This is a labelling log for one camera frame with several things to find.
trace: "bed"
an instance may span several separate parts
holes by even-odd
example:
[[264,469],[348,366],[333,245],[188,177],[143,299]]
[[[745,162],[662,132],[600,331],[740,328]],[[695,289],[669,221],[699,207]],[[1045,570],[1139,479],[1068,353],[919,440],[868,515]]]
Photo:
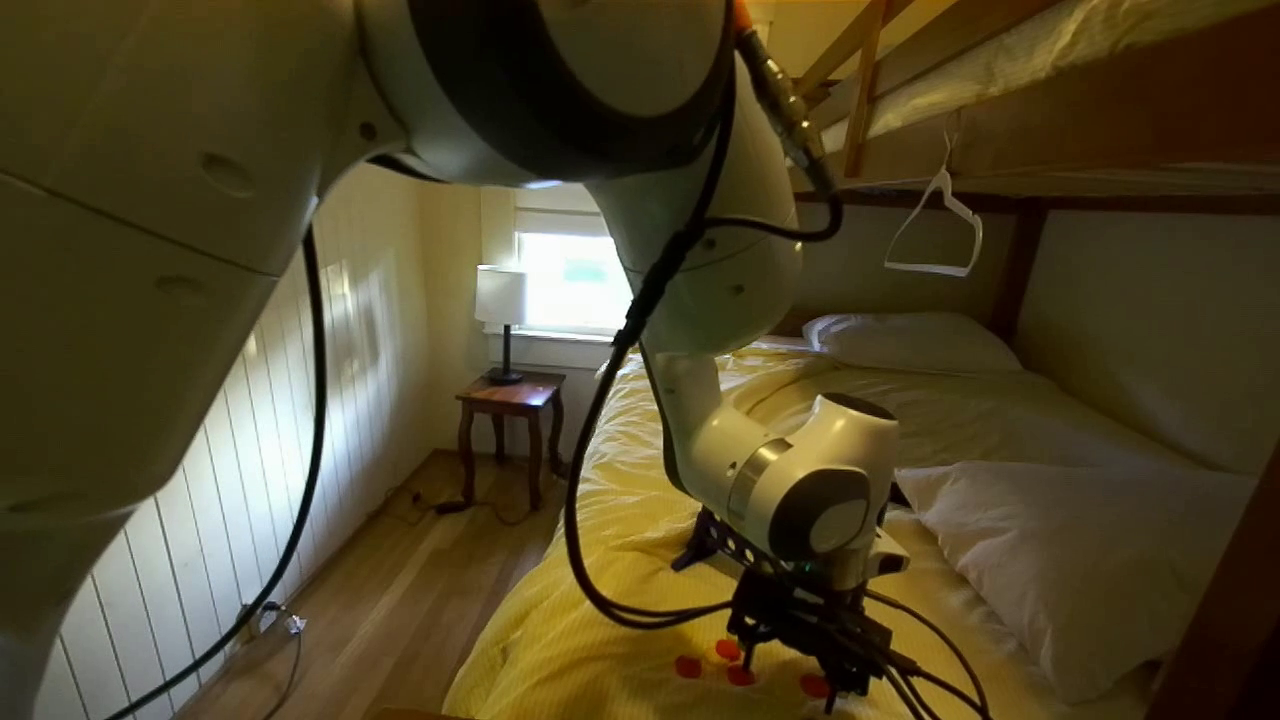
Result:
[[[842,310],[803,335],[721,359],[724,386],[788,432],[818,391],[853,391],[900,417],[885,526],[909,569],[885,593],[938,619],[986,679],[994,715],[1145,715],[1230,531],[1250,474],[1093,412],[1028,371],[1007,342],[951,310]],[[716,563],[673,570],[695,505],[662,472],[662,425],[639,359],[621,377],[582,486],[589,569],[646,609],[724,600]],[[913,616],[868,605],[893,646],[969,686],[951,652]],[[939,715],[971,715],[925,686]],[[462,666],[453,715],[825,715],[814,657],[763,642],[753,671],[724,612],[673,631],[630,631],[582,597],[563,538],[502,605]],[[909,715],[875,679],[831,715]]]
[[795,78],[844,186],[1280,196],[1274,0],[853,6]]

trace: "black cable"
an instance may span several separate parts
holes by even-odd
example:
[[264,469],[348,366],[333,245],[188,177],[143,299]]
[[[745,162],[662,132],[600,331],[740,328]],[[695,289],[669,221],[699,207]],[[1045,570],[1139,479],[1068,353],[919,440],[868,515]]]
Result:
[[994,715],[994,704],[990,704],[986,682],[976,679],[969,657],[960,652],[960,642],[956,642],[943,629],[938,629],[925,612],[909,609],[905,600],[880,597],[880,593],[872,593],[872,589],[868,589],[868,597],[872,597],[875,605],[885,605],[885,609],[898,609],[898,612],[913,616],[913,619],[925,624],[938,638],[943,638],[950,652],[960,661],[960,666],[964,666],[964,677],[969,677],[969,682],[971,682],[976,696],[969,696],[969,693],[960,693],[956,682],[925,671],[919,664],[909,664],[909,677],[919,677],[919,679],[943,686],[950,696],[964,699],[976,715]]
[[304,631],[302,629],[286,629],[290,638],[293,638],[293,664],[290,664],[290,679],[286,679],[286,693],[276,696],[276,704],[264,711],[264,720],[281,715],[281,709],[290,704],[293,686],[296,686],[296,677],[302,677],[302,664],[304,664]]
[[913,720],[927,720],[927,704],[919,693],[900,677],[900,666],[885,666],[887,686],[909,704]]
[[915,666],[913,677],[919,677],[925,682],[932,682],[932,686],[939,686],[939,693],[956,696],[956,699],[960,699],[960,704],[969,704],[976,715],[994,715],[982,699],[964,696],[956,682],[939,679],[938,671]]
[[634,605],[621,605],[621,600],[603,597],[596,589],[589,563],[585,563],[582,518],[577,518],[577,486],[582,486],[582,472],[585,472],[589,442],[596,434],[603,399],[610,399],[610,391],[617,382],[617,371],[621,371],[630,346],[639,342],[639,335],[648,328],[648,316],[655,310],[665,289],[675,278],[686,256],[699,245],[699,235],[710,228],[748,228],[748,231],[769,231],[769,235],[788,235],[788,239],[831,239],[842,231],[842,223],[844,223],[844,202],[835,201],[835,192],[830,192],[830,223],[825,228],[775,228],[775,223],[760,223],[760,221],[710,214],[710,207],[716,201],[716,186],[721,186],[724,157],[729,157],[729,142],[731,142],[731,116],[736,116],[736,78],[724,90],[716,149],[711,149],[711,162],[710,162],[710,177],[699,182],[699,196],[695,196],[686,228],[665,245],[662,258],[646,273],[646,284],[639,284],[639,291],[636,291],[636,299],[630,306],[630,324],[617,331],[612,356],[610,356],[610,363],[603,363],[603,371],[596,378],[596,396],[589,404],[589,417],[585,417],[585,429],[582,429],[582,440],[577,440],[577,453],[572,453],[572,469],[567,469],[567,499],[563,499],[567,569],[572,569],[582,593],[596,605],[596,612],[603,612],[610,619],[617,619],[625,629],[673,629],[673,624],[689,624],[695,616],[731,609],[729,600],[724,605],[699,605],[699,609],[634,609]]
[[327,335],[324,335],[324,291],[321,291],[321,246],[318,246],[318,231],[309,228],[304,235],[304,267],[309,267],[309,304],[313,304],[313,378],[318,378],[318,406],[313,406],[313,455],[309,455],[309,483],[304,483],[304,496],[302,496],[302,508],[296,508],[296,518],[290,526],[290,538],[286,538],[286,551],[267,575],[267,584],[256,593],[256,600],[235,616],[235,624],[212,638],[188,666],[181,666],[177,677],[168,677],[165,682],[158,682],[152,693],[143,693],[142,699],[125,704],[119,711],[114,711],[114,720],[125,720],[142,709],[149,709],[158,696],[174,693],[181,679],[188,679],[194,671],[199,671],[208,661],[215,661],[235,635],[243,624],[256,619],[256,612],[274,600],[276,584],[286,578],[302,538],[304,538],[304,526],[309,526],[309,515],[313,515],[313,499],[318,499],[318,486],[321,486],[321,458],[324,458],[324,420],[327,420]]

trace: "wire hanger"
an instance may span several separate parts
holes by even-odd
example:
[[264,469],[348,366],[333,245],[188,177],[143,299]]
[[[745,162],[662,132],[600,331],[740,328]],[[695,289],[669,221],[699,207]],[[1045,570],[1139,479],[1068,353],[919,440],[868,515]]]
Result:
[[[956,196],[956,180],[951,180],[951,149],[956,135],[943,135],[943,162],[932,172],[932,180],[925,182],[913,214],[893,231],[887,250],[885,250],[885,267],[893,273],[919,273],[919,274],[969,274],[976,267],[976,258],[986,256],[986,221]],[[919,211],[927,207],[932,192],[943,196],[943,207],[964,221],[971,228],[971,245],[969,245],[969,258],[964,262],[925,262],[925,258],[900,258],[900,245],[909,235],[909,228],[919,221]]]

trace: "wooden floor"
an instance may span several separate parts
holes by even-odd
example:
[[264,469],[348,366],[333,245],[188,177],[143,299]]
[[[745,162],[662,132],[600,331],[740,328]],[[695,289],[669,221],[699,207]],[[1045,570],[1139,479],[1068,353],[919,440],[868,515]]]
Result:
[[455,486],[455,455],[431,455],[302,593],[302,642],[267,631],[235,646],[181,715],[267,715],[296,652],[276,715],[431,715],[502,597],[539,558],[563,496],[543,472],[543,508],[530,510],[523,463],[481,458],[476,508],[438,515]]

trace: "lampshade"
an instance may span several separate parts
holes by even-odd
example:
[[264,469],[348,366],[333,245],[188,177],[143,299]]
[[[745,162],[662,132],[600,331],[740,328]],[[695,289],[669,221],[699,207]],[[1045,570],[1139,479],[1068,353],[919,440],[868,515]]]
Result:
[[523,324],[523,267],[476,262],[476,318]]

